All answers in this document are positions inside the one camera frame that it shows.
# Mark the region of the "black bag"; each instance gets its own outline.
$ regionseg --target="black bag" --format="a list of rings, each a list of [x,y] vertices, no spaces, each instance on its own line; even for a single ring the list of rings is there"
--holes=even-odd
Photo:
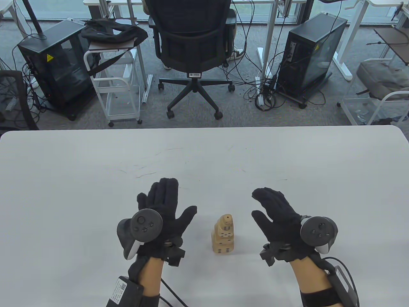
[[[81,31],[81,36],[93,42],[120,44],[135,39],[133,47],[136,47],[148,38],[148,33],[144,29],[141,29],[136,25],[123,25],[113,20],[91,19],[86,21],[85,25],[86,27]],[[121,32],[119,34],[110,34],[107,32],[107,29],[113,29]],[[131,49],[133,48],[129,48],[124,53],[103,62],[101,65],[91,69],[88,74],[93,76],[96,73],[103,71],[119,60],[121,56]]]

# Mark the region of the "hand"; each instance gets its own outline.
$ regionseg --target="hand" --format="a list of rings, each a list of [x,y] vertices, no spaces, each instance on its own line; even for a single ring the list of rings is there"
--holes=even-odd
[[[300,237],[301,215],[296,213],[281,192],[268,187],[255,189],[252,197],[265,208],[267,215],[259,210],[252,217],[270,243],[282,243],[283,248],[275,256],[286,262],[303,259],[314,252]]]
[[[148,195],[140,193],[137,196],[138,209],[153,209],[157,211],[163,220],[162,231],[159,236],[151,242],[141,245],[138,255],[161,258],[163,248],[179,241],[181,236],[192,221],[197,212],[196,206],[190,206],[183,211],[179,218],[175,217],[178,206],[179,183],[174,178],[162,178],[159,182],[152,184]]]

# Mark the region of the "gray cushion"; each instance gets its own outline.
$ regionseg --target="gray cushion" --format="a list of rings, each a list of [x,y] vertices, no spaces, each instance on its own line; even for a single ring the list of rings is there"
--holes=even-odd
[[[409,90],[409,77],[402,71],[383,62],[362,62],[357,77],[372,96],[382,100],[386,95],[398,90]],[[388,100],[407,98],[408,95],[394,95]]]

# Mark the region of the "wooden block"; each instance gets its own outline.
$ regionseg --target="wooden block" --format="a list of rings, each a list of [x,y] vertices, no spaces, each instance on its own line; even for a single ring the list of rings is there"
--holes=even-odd
[[[234,236],[231,237],[220,237],[214,231],[211,233],[211,239],[215,245],[226,245],[234,242]]]
[[[233,226],[230,226],[230,227],[231,227],[230,230],[224,230],[224,229],[222,229],[220,227],[220,225],[216,224],[214,226],[214,232],[215,232],[215,234],[217,234],[221,238],[229,238],[229,237],[232,237],[234,235]]]
[[[222,215],[211,232],[211,245],[218,255],[227,255],[234,249],[234,226],[231,214]]]

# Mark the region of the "black computer tower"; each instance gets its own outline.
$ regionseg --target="black computer tower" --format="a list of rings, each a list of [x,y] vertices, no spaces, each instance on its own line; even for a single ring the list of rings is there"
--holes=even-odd
[[[63,20],[45,30],[39,38],[28,37],[18,44],[51,109],[74,120],[95,96],[84,64],[89,41],[81,37],[82,21]],[[98,55],[89,57],[90,67]]]
[[[279,93],[302,97],[325,78],[346,22],[320,13],[288,33],[276,85]]]

